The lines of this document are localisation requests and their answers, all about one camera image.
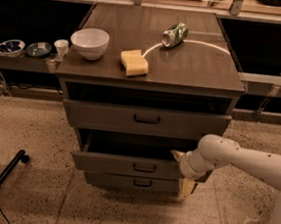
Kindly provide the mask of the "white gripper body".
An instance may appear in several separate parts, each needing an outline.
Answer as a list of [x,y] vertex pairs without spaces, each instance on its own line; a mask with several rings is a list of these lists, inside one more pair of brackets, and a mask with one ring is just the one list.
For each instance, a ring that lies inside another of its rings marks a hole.
[[179,159],[180,172],[187,179],[198,181],[209,171],[213,171],[213,166],[204,159],[198,150],[182,154]]

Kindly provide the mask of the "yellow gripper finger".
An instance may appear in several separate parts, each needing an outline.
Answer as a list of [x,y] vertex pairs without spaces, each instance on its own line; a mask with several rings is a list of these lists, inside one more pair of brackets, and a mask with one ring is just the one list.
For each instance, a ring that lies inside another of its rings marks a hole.
[[195,181],[193,179],[181,179],[179,181],[179,189],[178,197],[185,201],[191,193],[194,191],[195,188]]
[[176,161],[180,161],[182,159],[182,157],[185,156],[184,152],[181,152],[181,151],[172,150],[170,152],[174,156]]

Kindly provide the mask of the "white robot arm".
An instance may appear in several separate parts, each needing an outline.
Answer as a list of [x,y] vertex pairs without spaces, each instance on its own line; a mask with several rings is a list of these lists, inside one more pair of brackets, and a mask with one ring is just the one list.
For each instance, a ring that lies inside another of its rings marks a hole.
[[201,138],[194,151],[171,154],[179,163],[182,176],[194,182],[208,171],[228,164],[279,190],[269,224],[281,224],[281,155],[241,148],[239,143],[215,134]]

